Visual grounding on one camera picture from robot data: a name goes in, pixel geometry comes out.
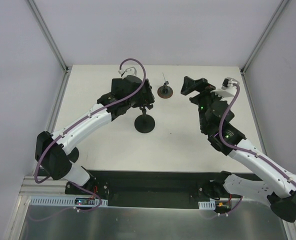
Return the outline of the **black phone stand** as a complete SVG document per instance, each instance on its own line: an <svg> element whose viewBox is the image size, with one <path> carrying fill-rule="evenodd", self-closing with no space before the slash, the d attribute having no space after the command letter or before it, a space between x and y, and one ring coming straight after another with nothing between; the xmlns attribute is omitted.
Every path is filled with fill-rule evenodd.
<svg viewBox="0 0 296 240"><path fill-rule="evenodd" d="M138 132L147 134L154 130L156 125L155 120L151 115L147 114L147 110L151 110L153 107L152 104L139 106L141 115L139 115L134 121L134 127Z"/></svg>

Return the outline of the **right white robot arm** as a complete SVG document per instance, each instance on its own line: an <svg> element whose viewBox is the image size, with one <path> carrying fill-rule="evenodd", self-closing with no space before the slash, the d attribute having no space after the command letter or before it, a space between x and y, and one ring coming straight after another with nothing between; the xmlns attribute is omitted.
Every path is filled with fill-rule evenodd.
<svg viewBox="0 0 296 240"><path fill-rule="evenodd" d="M205 78L183 78L182 95L198 92L189 100L198 106L200 131L207 136L210 145L260 179L253 181L222 172L223 179L213 182L213 192L221 198L231 194L258 201L282 220L293 223L296 220L296 174L263 154L230 123L235 116L231 108L240 90L240 83L232 77L226 77L221 88L216 88Z"/></svg>

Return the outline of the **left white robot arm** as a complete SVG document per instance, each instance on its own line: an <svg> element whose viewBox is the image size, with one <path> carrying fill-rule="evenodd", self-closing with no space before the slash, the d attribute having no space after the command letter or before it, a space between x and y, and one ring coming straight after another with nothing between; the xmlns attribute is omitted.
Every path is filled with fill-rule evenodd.
<svg viewBox="0 0 296 240"><path fill-rule="evenodd" d="M76 164L73 152L77 145L94 131L124 115L131 108L151 109L155 102L148 79L128 75L114 78L110 92L103 94L81 117L55 132L43 131L36 139L35 159L53 180L64 179L76 185L78 191L87 195L93 191L94 177Z"/></svg>

